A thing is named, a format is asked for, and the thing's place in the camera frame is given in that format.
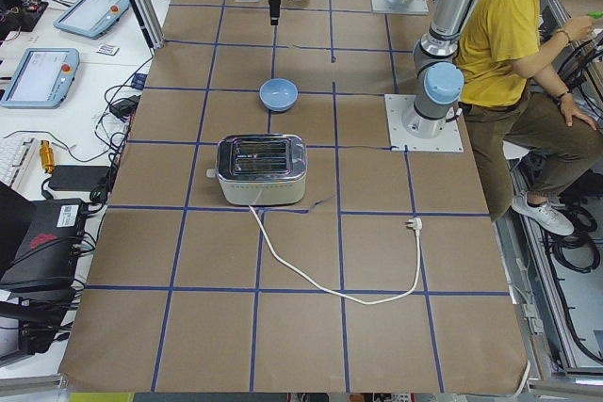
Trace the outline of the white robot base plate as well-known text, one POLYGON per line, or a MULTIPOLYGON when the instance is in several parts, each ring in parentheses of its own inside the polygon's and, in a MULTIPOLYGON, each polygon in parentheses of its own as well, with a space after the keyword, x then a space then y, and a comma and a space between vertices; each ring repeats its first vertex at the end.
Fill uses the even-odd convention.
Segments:
POLYGON ((398 152, 462 153, 464 146, 453 106, 439 120, 415 110, 415 95, 385 94, 390 148, 398 152))

